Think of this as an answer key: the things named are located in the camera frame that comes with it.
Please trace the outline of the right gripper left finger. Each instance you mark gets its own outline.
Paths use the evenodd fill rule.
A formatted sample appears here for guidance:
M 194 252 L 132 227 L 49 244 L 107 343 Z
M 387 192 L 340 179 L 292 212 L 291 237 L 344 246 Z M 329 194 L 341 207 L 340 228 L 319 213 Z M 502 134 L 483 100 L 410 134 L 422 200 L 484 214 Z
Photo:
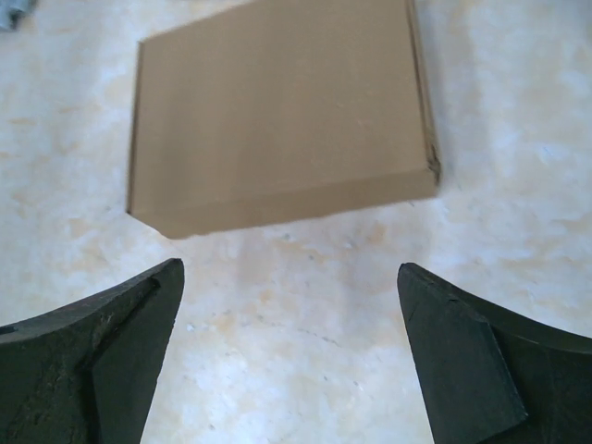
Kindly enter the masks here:
M 4 443 L 138 443 L 184 289 L 174 258 L 1 328 Z

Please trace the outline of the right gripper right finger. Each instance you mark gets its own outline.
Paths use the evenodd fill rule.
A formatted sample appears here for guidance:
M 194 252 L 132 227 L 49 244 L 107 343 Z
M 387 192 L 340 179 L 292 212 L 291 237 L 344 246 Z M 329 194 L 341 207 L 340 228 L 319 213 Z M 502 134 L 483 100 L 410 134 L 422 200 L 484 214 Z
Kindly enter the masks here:
M 397 289 L 435 442 L 590 442 L 589 338 L 414 263 L 400 266 Z

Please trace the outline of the brown cardboard box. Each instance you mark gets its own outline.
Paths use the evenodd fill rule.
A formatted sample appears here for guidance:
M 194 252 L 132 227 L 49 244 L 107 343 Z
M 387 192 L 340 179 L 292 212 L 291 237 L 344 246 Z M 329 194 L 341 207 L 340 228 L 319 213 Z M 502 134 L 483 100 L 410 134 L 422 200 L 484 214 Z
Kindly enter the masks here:
M 140 42 L 126 209 L 170 239 L 433 197 L 411 1 L 252 1 Z

